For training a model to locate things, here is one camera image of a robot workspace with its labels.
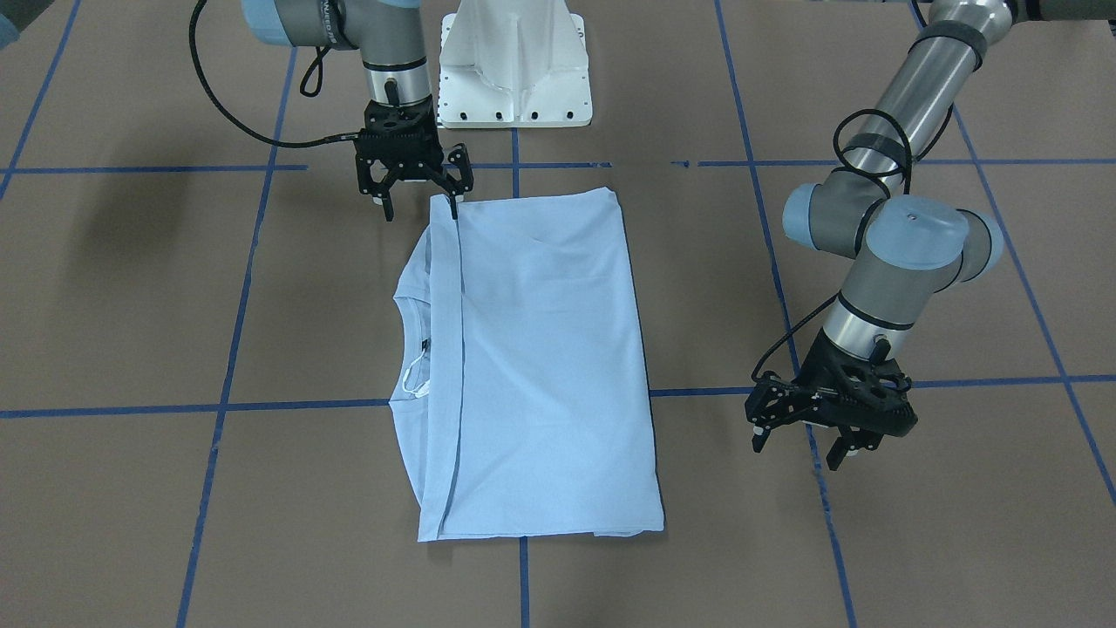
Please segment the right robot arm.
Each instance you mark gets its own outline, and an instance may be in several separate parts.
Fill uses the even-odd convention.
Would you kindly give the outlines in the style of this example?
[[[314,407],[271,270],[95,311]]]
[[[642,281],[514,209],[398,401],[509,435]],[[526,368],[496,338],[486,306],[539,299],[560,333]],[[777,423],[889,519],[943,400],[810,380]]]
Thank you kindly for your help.
[[[224,119],[250,138],[281,148],[352,142],[360,194],[393,220],[391,187],[400,181],[430,181],[444,192],[451,218],[474,187],[464,144],[444,151],[436,128],[435,99],[419,1],[243,1],[246,25],[263,44],[311,47],[316,61],[331,51],[358,51],[371,88],[360,131],[317,141],[267,138],[235,119],[218,100],[198,51],[196,29],[206,8],[199,1],[187,25],[187,47],[198,80]]]

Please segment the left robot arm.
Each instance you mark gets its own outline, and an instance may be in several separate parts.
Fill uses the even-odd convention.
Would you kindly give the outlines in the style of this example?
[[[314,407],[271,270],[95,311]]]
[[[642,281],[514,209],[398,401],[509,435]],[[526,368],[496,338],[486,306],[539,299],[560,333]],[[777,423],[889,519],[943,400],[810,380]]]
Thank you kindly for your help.
[[[837,167],[786,199],[785,234],[852,261],[840,289],[814,310],[825,321],[797,375],[758,363],[745,399],[751,446],[773,429],[837,429],[827,468],[916,425],[897,354],[929,299],[977,281],[1004,253],[992,218],[913,195],[914,170],[953,118],[954,103],[993,44],[1014,25],[1113,19],[1112,1],[933,1],[876,105],[853,112],[833,136]]]

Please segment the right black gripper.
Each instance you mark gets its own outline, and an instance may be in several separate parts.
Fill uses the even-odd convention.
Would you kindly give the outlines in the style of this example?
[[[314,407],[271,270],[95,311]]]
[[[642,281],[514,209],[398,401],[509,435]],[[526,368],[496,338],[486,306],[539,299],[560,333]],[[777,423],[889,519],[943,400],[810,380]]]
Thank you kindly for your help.
[[[357,186],[383,207],[386,221],[395,218],[391,187],[400,181],[433,181],[446,195],[451,218],[456,220],[459,203],[474,190],[472,163],[464,143],[444,155],[433,99],[425,97],[410,105],[371,100],[364,123],[354,141]]]

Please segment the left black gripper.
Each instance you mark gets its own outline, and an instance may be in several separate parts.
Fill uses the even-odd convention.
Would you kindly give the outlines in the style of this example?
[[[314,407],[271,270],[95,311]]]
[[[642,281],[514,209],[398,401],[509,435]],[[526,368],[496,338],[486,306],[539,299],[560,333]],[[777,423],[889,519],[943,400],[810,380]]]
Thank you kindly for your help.
[[[820,332],[793,380],[764,371],[745,399],[753,452],[764,450],[775,428],[793,422],[837,427],[826,454],[827,468],[837,472],[850,454],[873,448],[873,433],[904,437],[918,418],[908,402],[910,378],[889,350],[889,339],[881,335],[870,342],[869,357],[860,358]]]

